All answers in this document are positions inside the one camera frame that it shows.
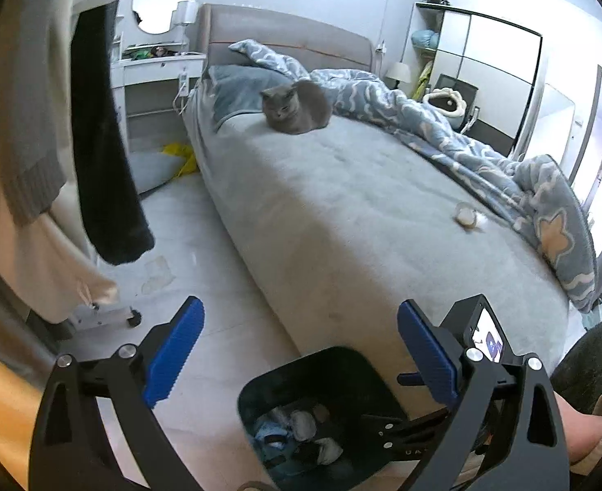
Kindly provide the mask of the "person's right hand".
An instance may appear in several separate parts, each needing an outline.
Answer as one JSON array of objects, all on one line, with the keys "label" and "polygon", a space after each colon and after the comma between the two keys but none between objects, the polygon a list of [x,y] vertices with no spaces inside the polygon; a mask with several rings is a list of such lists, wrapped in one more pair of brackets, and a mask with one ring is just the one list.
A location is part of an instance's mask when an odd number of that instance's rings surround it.
[{"label": "person's right hand", "polygon": [[602,440],[602,416],[577,411],[559,394],[555,394],[555,398],[563,422],[569,462],[579,463]]}]

